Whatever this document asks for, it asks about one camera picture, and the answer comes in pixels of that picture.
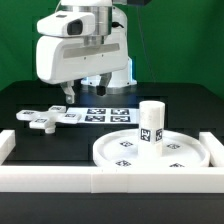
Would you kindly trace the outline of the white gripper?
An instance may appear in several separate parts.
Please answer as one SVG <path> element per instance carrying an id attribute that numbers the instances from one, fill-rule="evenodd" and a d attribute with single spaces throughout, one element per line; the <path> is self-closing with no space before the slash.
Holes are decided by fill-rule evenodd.
<path id="1" fill-rule="evenodd" d="M 109 72 L 121 70 L 127 63 L 127 40 L 121 31 L 113 31 L 99 46 L 85 46 L 83 38 L 49 36 L 41 37 L 37 43 L 38 77 L 49 84 L 61 83 L 68 104 L 75 103 L 72 80 L 101 74 L 96 92 L 104 96 L 112 78 Z"/>

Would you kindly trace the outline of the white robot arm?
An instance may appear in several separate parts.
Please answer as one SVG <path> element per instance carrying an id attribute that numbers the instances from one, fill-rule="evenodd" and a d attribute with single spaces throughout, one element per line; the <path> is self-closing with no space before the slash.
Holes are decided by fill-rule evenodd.
<path id="1" fill-rule="evenodd" d="M 127 45 L 127 17 L 119 4 L 145 6 L 152 0 L 60 0 L 63 7 L 37 22 L 38 77 L 58 84 L 69 104 L 76 80 L 100 96 L 133 85 Z"/>

